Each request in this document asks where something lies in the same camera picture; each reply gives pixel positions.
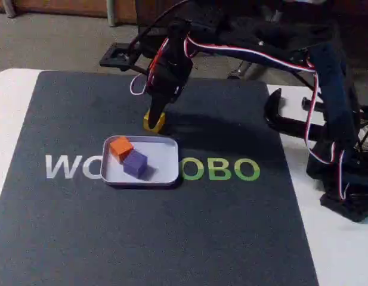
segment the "dark blue mat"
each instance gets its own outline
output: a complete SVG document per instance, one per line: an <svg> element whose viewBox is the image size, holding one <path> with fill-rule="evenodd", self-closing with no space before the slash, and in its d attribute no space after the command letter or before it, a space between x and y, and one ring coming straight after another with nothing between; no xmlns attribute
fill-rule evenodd
<svg viewBox="0 0 368 286"><path fill-rule="evenodd" d="M107 137L150 135L130 80L41 73L0 199L0 285L317 285L263 83L190 80L167 110L175 188L88 178Z"/></svg>

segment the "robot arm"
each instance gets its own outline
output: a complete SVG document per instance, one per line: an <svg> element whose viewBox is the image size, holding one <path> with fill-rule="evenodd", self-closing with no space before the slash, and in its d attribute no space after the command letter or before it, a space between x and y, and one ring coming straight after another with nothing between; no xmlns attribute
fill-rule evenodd
<svg viewBox="0 0 368 286"><path fill-rule="evenodd" d="M135 62L145 49L148 52L150 49L137 46L136 41L129 46L114 44L101 61L102 66L118 67L123 71L133 69L147 76L143 92L151 96L150 128L156 125L165 106L181 95L193 66L191 58L198 52L239 58L285 70L297 77L301 71L312 73L313 98L306 102L309 110L306 122L279 116L280 90L269 97L265 116L271 128L305 139L311 154L307 172L324 182L328 201L325 205L353 220L360 220L362 210L361 216L357 216L359 219L351 216L352 201L347 199L346 193L350 185L355 186L356 193L368 193L368 176L365 180L362 176L368 170L367 164L362 165L365 165L363 169L351 168L351 161L356 162L363 156L356 146L361 120L368 120L368 108L358 105L344 56L335 47L334 29L231 18L216 5L200 5L196 1L185 1L181 7L147 70L137 67ZM318 95L323 100L318 110L323 112L324 126L311 124ZM308 140L317 141L313 149L308 146Z"/></svg>

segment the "white tray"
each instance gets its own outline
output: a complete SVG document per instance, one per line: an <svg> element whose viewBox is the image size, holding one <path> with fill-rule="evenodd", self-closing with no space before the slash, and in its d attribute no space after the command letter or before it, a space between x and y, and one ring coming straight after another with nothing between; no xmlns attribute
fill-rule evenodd
<svg viewBox="0 0 368 286"><path fill-rule="evenodd" d="M134 149L148 157L148 168L139 178L123 171L123 166L111 155L110 143L127 137ZM178 145L171 138L158 136L111 136L104 142L101 178L109 185L170 185L178 177Z"/></svg>

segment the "white table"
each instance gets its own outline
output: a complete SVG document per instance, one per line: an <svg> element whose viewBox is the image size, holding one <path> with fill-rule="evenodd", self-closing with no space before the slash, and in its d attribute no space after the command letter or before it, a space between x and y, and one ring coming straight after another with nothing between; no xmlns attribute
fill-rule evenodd
<svg viewBox="0 0 368 286"><path fill-rule="evenodd" d="M0 73L0 194L11 158L41 70L10 69ZM305 120L301 110L308 88L268 85L272 93L282 88L286 105L282 115ZM323 123L315 113L314 123ZM368 286L368 223L353 223L322 207L320 184L306 173L308 152L304 142L281 135L308 243L321 286Z"/></svg>

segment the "cube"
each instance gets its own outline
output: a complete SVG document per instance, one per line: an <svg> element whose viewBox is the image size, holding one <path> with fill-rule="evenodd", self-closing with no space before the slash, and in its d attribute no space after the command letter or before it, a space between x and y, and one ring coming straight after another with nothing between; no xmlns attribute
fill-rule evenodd
<svg viewBox="0 0 368 286"><path fill-rule="evenodd" d="M134 147L125 137L120 137L110 143L110 151L119 163L122 163L133 149Z"/></svg>
<svg viewBox="0 0 368 286"><path fill-rule="evenodd" d="M159 133L165 124L165 113L164 112L161 113L159 121L157 122L156 126L153 129L149 128L148 119L149 119L149 110L146 113L146 115L144 115L143 119L144 129L147 131L152 131L153 133Z"/></svg>
<svg viewBox="0 0 368 286"><path fill-rule="evenodd" d="M123 169L125 173L135 178L140 178L140 176L146 171L147 165L147 156L142 155L136 150L132 150L123 162Z"/></svg>

